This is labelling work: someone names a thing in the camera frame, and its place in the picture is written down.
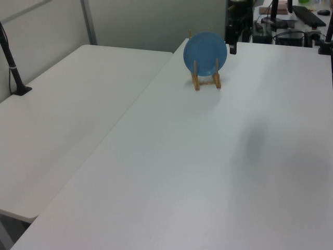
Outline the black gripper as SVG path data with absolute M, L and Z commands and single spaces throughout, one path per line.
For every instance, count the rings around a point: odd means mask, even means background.
M 227 8 L 228 26 L 225 29 L 225 43 L 229 45 L 229 52 L 232 55 L 237 53 L 237 40 L 234 27 L 241 26 L 253 20 L 252 6 L 232 4 Z M 241 32 L 241 41 L 250 41 L 250 28 L 245 26 Z

